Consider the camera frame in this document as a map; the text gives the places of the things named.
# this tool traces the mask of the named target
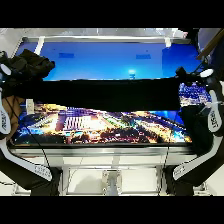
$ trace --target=white sticker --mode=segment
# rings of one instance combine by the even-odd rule
[[[26,100],[26,113],[27,113],[27,115],[34,114],[34,102],[33,102],[33,99],[27,99]]]

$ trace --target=bright light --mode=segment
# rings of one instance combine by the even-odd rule
[[[135,70],[129,70],[129,74],[135,74]]]

